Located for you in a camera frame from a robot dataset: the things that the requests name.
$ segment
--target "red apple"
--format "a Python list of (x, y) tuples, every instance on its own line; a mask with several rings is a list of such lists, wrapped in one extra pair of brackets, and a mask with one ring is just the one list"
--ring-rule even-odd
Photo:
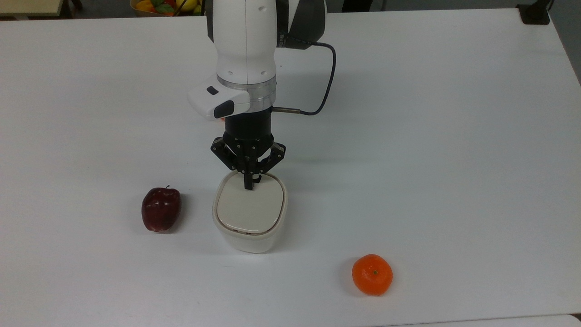
[(181, 212), (180, 192), (167, 187), (151, 189), (141, 204), (145, 227), (154, 232), (164, 232), (171, 228)]

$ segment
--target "fruit bowl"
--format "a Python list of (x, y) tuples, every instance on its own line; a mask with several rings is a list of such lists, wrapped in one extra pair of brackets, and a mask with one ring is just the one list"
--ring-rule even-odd
[(138, 10), (137, 8), (135, 8), (135, 5), (139, 2), (140, 0), (130, 0), (129, 1), (129, 5), (131, 6), (131, 9), (133, 9), (133, 11), (135, 12), (135, 15), (137, 17), (170, 17), (167, 15), (162, 15), (160, 13), (155, 13), (155, 12), (144, 12), (141, 10)]

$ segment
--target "floor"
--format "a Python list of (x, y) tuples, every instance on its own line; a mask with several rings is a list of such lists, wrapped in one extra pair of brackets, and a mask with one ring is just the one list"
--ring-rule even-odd
[[(129, 0), (81, 0), (82, 10), (74, 10), (76, 19), (135, 17)], [(479, 9), (514, 8), (519, 3), (533, 0), (387, 0), (385, 10), (439, 10), (439, 9)], [(340, 12), (343, 0), (327, 0), (329, 12)], [(383, 1), (374, 0), (372, 11), (380, 11)], [(571, 65), (581, 83), (581, 1), (555, 0), (551, 17), (561, 37), (561, 41), (571, 61)]]

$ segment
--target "black cable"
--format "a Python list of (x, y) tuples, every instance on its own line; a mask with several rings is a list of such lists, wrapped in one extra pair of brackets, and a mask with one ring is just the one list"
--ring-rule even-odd
[(288, 38), (295, 40), (299, 43), (314, 45), (316, 47), (328, 48), (331, 50), (331, 52), (333, 52), (333, 67), (331, 68), (331, 76), (329, 77), (329, 83), (327, 84), (327, 90), (325, 91), (325, 96), (323, 97), (323, 100), (321, 101), (321, 105), (319, 106), (319, 108), (317, 110), (311, 112), (311, 111), (302, 111), (300, 109), (295, 109), (295, 108), (284, 108), (284, 107), (273, 107), (272, 108), (272, 111), (300, 113), (301, 115), (314, 116), (314, 115), (318, 114), (319, 112), (321, 112), (321, 109), (325, 106), (325, 102), (327, 101), (327, 97), (329, 96), (329, 91), (331, 90), (331, 84), (333, 84), (333, 77), (335, 77), (335, 66), (337, 64), (337, 53), (335, 52), (335, 48), (333, 48), (333, 46), (330, 44), (322, 43), (322, 42), (311, 42), (311, 41), (301, 40), (297, 37), (294, 37), (294, 36), (288, 34), (285, 31), (283, 31), (282, 33), (284, 35), (286, 35)]

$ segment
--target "black button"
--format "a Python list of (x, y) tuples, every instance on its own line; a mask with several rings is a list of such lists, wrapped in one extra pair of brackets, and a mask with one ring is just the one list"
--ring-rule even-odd
[(214, 118), (222, 118), (234, 113), (234, 101), (228, 100), (214, 108)]
[(216, 90), (213, 86), (208, 86), (208, 88), (206, 89), (211, 95), (216, 95), (218, 94), (218, 90)]

